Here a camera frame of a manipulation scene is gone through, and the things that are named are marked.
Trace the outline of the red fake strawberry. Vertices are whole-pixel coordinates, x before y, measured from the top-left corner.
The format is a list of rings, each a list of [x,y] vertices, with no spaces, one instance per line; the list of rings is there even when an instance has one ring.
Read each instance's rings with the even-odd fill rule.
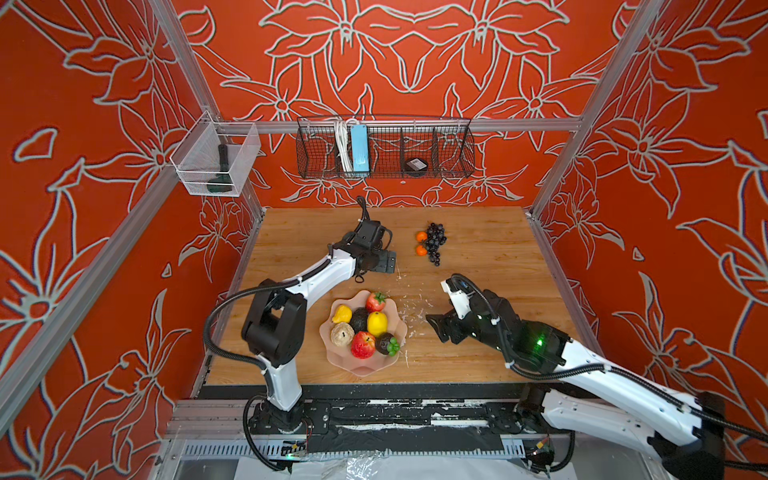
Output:
[[[365,308],[368,313],[381,312],[386,306],[388,296],[383,292],[372,292],[366,299]]]

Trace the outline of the dark purple fake mangosteen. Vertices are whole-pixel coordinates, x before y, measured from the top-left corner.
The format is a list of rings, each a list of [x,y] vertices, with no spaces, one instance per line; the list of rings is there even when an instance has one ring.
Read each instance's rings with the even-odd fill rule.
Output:
[[[400,342],[389,332],[382,333],[377,338],[375,347],[379,353],[389,357],[396,356],[401,348]]]

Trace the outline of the yellow fake lemon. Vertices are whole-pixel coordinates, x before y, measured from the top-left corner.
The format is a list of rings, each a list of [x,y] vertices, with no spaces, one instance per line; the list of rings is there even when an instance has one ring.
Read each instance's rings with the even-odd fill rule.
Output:
[[[378,338],[388,332],[388,317],[383,311],[374,311],[367,318],[367,332]]]

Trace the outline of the yellow fake pear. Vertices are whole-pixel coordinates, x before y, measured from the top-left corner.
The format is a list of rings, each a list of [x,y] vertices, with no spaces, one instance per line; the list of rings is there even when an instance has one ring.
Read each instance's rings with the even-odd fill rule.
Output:
[[[352,316],[352,309],[347,305],[341,304],[336,308],[331,320],[334,324],[349,323]]]

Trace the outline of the dark fake avocado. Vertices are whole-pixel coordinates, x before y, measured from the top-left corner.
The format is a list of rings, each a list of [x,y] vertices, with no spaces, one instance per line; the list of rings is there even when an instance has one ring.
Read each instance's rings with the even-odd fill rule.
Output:
[[[355,334],[368,330],[368,311],[365,307],[360,307],[353,311],[349,325]]]

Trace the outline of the red fake apple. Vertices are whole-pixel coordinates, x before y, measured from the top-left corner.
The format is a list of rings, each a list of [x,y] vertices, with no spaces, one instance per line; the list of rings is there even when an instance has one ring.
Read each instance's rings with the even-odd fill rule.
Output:
[[[354,358],[368,359],[377,351],[377,339],[367,331],[358,332],[350,344],[350,352]]]

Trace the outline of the white fake garlic bulb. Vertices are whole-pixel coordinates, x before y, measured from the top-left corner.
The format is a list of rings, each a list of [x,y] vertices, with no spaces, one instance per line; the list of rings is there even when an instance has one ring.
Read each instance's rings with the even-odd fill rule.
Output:
[[[330,331],[331,343],[339,348],[348,348],[356,335],[353,327],[346,322],[340,322],[333,326]]]

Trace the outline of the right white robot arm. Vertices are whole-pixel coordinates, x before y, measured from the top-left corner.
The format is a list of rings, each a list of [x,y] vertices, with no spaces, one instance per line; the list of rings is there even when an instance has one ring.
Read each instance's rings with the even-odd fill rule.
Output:
[[[427,321],[442,342],[472,338],[527,379],[519,417],[533,428],[584,433],[642,452],[676,479],[721,479],[726,470],[766,472],[729,460],[726,431],[765,442],[766,434],[726,419],[710,394],[693,396],[647,380],[543,322],[523,320],[510,302],[461,275],[442,282],[452,308]]]

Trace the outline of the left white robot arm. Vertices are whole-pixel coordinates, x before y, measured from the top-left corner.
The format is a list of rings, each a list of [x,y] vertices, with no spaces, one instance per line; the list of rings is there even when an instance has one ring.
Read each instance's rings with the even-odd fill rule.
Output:
[[[205,349],[258,368],[266,384],[267,410],[277,429],[293,431],[302,423],[302,387],[295,358],[303,345],[309,310],[341,283],[361,280],[368,272],[392,273],[396,265],[396,254],[389,250],[392,238],[381,222],[363,216],[355,229],[330,244],[327,253],[306,270],[280,282],[267,279],[236,292],[206,318]],[[225,350],[212,338],[213,323],[223,309],[244,297],[252,299],[241,329],[247,355]]]

